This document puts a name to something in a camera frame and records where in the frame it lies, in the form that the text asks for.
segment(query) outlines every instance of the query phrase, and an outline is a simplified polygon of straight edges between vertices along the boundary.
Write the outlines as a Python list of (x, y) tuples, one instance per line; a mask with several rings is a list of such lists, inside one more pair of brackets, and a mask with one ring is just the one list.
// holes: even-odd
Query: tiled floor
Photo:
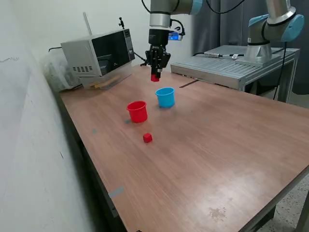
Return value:
[[(272, 98), (274, 92), (265, 97)], [(309, 95), (291, 95), (290, 104), (309, 108)], [(276, 208), (275, 217), (259, 232), (293, 232), (309, 190), (309, 175), (299, 183)]]

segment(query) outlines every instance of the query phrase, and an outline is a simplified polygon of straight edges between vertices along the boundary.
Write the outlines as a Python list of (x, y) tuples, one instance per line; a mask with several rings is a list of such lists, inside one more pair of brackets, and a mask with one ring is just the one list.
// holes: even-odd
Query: robotic arm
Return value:
[[(170, 59), (166, 45), (171, 39), (171, 15), (195, 15), (203, 0), (151, 0), (149, 43), (147, 62), (151, 65), (151, 80), (159, 81), (162, 69)], [(248, 48), (245, 60), (266, 62), (271, 59), (270, 41), (294, 40), (304, 26), (304, 17), (296, 14), (290, 0), (266, 0), (268, 14), (249, 21)]]
[(147, 62), (151, 65), (151, 80), (159, 81), (162, 69), (170, 59), (166, 52), (171, 32), (171, 15), (197, 14), (202, 6), (202, 0), (151, 0), (149, 43), (146, 51)]

